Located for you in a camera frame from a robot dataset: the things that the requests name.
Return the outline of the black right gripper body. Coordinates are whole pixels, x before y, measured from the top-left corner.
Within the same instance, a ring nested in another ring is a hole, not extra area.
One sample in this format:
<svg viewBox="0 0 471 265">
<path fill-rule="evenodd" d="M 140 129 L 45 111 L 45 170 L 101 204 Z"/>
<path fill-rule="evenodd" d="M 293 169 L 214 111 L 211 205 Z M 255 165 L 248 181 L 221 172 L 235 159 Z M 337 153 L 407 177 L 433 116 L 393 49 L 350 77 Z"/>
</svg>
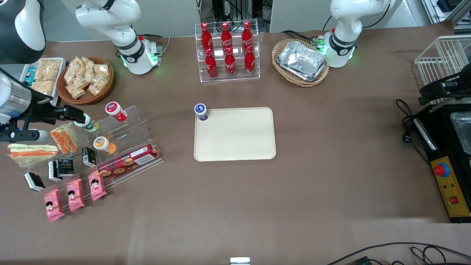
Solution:
<svg viewBox="0 0 471 265">
<path fill-rule="evenodd" d="M 70 121 L 70 117 L 64 115 L 65 107 L 55 107 L 50 104 L 50 97 L 39 92 L 28 90 L 31 93 L 29 107 L 22 114 L 22 121 L 26 123 L 55 124 L 56 121 Z"/>
</svg>

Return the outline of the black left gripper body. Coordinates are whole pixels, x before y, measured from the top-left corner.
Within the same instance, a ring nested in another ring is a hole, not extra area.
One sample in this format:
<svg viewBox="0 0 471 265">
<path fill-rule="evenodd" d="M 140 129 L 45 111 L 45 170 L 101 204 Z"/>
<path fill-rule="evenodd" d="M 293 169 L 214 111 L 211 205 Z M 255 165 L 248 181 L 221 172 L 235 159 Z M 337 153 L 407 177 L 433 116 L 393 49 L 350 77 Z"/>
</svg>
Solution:
<svg viewBox="0 0 471 265">
<path fill-rule="evenodd" d="M 428 84 L 428 92 L 457 92 L 470 86 L 470 71 L 451 74 Z"/>
</svg>

